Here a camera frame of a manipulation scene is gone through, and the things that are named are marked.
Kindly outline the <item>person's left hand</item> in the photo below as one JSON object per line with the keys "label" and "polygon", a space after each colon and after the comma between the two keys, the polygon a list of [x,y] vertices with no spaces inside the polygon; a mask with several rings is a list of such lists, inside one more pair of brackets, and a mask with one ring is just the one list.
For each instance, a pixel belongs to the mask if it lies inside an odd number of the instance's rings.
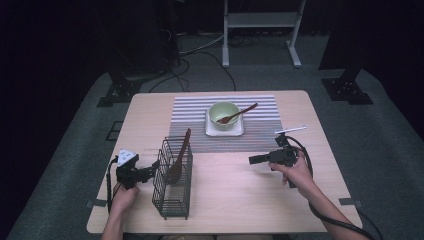
{"label": "person's left hand", "polygon": [[121,217],[126,215],[135,202],[139,192],[140,189],[138,187],[126,189],[121,184],[117,184],[114,187],[114,195],[110,214],[113,216]]}

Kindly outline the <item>black square floor marker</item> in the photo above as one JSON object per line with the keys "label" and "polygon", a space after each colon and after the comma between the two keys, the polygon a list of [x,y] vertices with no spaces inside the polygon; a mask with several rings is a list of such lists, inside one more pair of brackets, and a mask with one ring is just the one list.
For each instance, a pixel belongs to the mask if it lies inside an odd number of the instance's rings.
{"label": "black square floor marker", "polygon": [[119,134],[121,132],[123,126],[123,122],[122,121],[114,121],[113,124],[111,125],[105,140],[106,141],[117,141]]}

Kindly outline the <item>white square plate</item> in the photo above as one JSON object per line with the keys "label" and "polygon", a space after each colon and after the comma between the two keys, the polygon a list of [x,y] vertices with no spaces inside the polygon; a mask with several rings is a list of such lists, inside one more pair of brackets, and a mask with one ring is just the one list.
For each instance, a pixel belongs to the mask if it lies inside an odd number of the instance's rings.
{"label": "white square plate", "polygon": [[213,122],[209,119],[209,111],[205,111],[205,133],[208,136],[241,136],[244,133],[243,117],[240,116],[238,121],[228,130],[216,129]]}

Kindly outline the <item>black stand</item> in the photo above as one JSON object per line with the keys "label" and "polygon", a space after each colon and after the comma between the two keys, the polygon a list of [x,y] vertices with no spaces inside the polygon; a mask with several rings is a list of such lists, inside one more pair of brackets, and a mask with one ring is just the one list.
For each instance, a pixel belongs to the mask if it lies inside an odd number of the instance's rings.
{"label": "black stand", "polygon": [[364,58],[364,36],[357,3],[357,0],[341,0],[319,69],[343,70],[339,77],[321,80],[332,101],[346,101],[350,105],[370,105],[371,98],[356,83]]}
{"label": "black stand", "polygon": [[100,106],[129,102],[143,83],[180,63],[174,0],[91,0],[112,84]]}

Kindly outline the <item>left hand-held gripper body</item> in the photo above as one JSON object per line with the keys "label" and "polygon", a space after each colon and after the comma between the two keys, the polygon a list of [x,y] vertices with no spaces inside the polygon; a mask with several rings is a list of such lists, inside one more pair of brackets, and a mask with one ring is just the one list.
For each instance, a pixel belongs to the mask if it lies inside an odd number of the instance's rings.
{"label": "left hand-held gripper body", "polygon": [[135,152],[121,149],[117,156],[116,177],[126,189],[133,188],[142,180],[142,170],[149,168],[138,169],[136,163],[139,160],[139,155]]}

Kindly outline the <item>black wire basket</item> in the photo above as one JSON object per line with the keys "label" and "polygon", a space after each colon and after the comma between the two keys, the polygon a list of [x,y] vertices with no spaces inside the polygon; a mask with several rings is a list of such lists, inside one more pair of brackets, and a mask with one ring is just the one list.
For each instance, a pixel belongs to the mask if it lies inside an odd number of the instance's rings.
{"label": "black wire basket", "polygon": [[175,184],[167,183],[169,168],[177,160],[183,140],[183,137],[167,137],[163,140],[158,152],[157,160],[160,160],[160,166],[156,170],[153,181],[152,203],[164,219],[171,217],[188,219],[190,213],[193,165],[190,143],[182,160],[180,180]]}

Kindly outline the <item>striped placemat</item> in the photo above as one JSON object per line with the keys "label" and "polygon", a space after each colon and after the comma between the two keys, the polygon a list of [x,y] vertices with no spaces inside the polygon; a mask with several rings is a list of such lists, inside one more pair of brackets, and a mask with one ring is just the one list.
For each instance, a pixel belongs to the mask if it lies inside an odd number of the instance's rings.
{"label": "striped placemat", "polygon": [[[212,137],[205,133],[205,111],[220,101],[232,102],[241,110],[258,103],[255,109],[242,115],[241,136]],[[188,128],[194,153],[273,151],[278,147],[274,132],[283,129],[275,97],[267,94],[176,97],[169,135],[183,136]]]}

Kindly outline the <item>white metal stand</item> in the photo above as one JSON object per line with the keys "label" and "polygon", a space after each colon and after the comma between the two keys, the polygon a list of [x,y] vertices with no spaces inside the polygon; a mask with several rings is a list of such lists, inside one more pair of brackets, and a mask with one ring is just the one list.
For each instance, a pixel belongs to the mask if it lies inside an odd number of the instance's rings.
{"label": "white metal stand", "polygon": [[228,36],[232,29],[238,28],[291,28],[291,38],[286,46],[293,66],[300,68],[302,63],[295,48],[297,36],[303,18],[307,0],[300,0],[299,7],[294,12],[272,13],[231,13],[228,11],[228,0],[224,0],[222,66],[230,66]]}

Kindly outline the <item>person's right hand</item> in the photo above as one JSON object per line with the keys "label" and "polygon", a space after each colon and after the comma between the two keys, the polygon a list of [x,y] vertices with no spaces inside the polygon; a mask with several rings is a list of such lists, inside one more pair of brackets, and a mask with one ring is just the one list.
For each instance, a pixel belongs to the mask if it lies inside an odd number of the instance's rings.
{"label": "person's right hand", "polygon": [[299,193],[305,198],[309,198],[309,195],[316,187],[302,152],[299,153],[297,162],[292,167],[277,163],[269,163],[269,167],[272,170],[281,172],[283,175],[282,183],[286,185],[291,181],[297,186]]}

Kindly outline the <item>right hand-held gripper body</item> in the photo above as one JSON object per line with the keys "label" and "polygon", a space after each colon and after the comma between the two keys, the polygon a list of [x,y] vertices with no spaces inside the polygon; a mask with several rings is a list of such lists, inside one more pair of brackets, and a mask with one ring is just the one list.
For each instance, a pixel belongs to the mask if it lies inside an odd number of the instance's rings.
{"label": "right hand-held gripper body", "polygon": [[275,141],[279,146],[278,150],[269,153],[269,162],[292,167],[297,163],[299,152],[306,152],[306,148],[295,138],[288,136],[289,132],[304,130],[305,127],[298,127],[276,131]]}

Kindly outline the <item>brown wooden spoon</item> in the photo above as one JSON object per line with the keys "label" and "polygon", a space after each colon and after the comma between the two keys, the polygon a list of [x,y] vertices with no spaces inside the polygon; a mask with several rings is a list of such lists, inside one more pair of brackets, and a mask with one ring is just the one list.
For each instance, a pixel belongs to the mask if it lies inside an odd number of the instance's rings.
{"label": "brown wooden spoon", "polygon": [[241,111],[239,111],[239,112],[237,112],[237,113],[235,113],[235,114],[233,114],[233,115],[226,116],[226,117],[223,117],[223,118],[221,118],[221,119],[219,119],[219,120],[216,120],[216,123],[219,123],[219,124],[227,124],[227,123],[229,123],[229,122],[230,122],[233,118],[235,118],[236,116],[239,116],[239,115],[244,114],[244,113],[246,113],[246,112],[248,112],[248,111],[251,111],[251,110],[255,109],[257,106],[258,106],[258,103],[255,103],[255,104],[253,104],[253,105],[249,106],[248,108],[246,108],[246,109],[244,109],[244,110],[241,110]]}
{"label": "brown wooden spoon", "polygon": [[185,151],[186,151],[186,149],[189,145],[190,136],[191,136],[191,129],[188,128],[186,133],[185,133],[185,137],[184,137],[182,146],[181,146],[180,151],[178,153],[177,160],[169,168],[168,178],[167,178],[168,184],[175,184],[181,178],[181,175],[182,175],[182,160],[183,160]]}

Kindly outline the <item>green bowl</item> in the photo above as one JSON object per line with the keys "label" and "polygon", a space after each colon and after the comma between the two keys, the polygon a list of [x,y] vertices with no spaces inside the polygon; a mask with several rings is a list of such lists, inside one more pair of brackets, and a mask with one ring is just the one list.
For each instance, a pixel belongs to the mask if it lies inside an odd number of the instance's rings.
{"label": "green bowl", "polygon": [[239,112],[239,108],[232,102],[221,101],[213,104],[208,109],[208,119],[212,123],[212,126],[217,130],[227,131],[230,130],[238,121],[238,116],[233,117],[228,123],[220,123],[219,120],[236,114]]}

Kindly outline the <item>grey tape piece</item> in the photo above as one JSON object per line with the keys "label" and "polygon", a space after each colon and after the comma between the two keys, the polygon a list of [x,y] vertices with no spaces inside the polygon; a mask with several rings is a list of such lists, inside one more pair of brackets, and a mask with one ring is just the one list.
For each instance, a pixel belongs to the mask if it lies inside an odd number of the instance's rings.
{"label": "grey tape piece", "polygon": [[107,205],[107,201],[106,200],[100,200],[100,199],[88,200],[85,204],[85,206],[87,208],[90,208],[90,209],[92,209],[94,206],[105,207],[106,205]]}
{"label": "grey tape piece", "polygon": [[339,203],[342,206],[353,205],[353,206],[355,206],[357,208],[362,208],[363,207],[363,203],[360,200],[355,200],[353,198],[339,198],[338,200],[339,200]]}

